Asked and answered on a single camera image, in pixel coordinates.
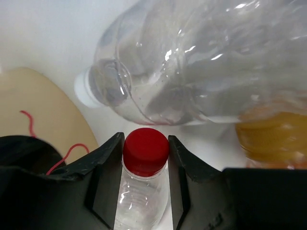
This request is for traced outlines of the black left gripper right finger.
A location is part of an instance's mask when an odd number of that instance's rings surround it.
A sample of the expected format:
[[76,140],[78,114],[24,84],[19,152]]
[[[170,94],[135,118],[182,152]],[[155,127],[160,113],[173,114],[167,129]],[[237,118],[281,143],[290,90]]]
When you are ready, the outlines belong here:
[[169,182],[175,230],[237,230],[234,202],[221,171],[169,136]]

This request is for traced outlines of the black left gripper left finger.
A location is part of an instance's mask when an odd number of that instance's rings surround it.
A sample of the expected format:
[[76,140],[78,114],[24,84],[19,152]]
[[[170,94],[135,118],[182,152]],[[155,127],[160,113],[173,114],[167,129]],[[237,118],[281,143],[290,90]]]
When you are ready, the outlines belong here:
[[23,230],[110,230],[121,178],[124,134],[51,175],[24,171]]

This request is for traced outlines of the clear bottle with red cap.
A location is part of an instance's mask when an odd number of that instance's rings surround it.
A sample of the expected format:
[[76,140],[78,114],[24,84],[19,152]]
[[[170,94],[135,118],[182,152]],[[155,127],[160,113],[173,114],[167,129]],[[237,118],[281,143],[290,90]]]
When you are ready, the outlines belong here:
[[139,128],[126,137],[114,229],[157,227],[168,203],[168,157],[169,142],[155,129]]

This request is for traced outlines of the orange tinted plastic bottle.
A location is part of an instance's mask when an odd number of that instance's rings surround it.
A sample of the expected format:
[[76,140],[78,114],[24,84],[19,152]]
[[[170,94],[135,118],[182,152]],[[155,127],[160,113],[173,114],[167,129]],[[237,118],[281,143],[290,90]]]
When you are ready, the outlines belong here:
[[307,95],[275,100],[275,112],[259,105],[241,115],[235,124],[239,144],[247,157],[246,167],[266,169],[306,169]]

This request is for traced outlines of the large clear bottle white cap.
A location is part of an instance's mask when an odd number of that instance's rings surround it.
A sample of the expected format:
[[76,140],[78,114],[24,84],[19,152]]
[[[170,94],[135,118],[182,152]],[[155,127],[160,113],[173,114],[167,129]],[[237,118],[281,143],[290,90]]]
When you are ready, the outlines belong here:
[[304,0],[141,0],[100,38],[74,91],[140,125],[307,113]]

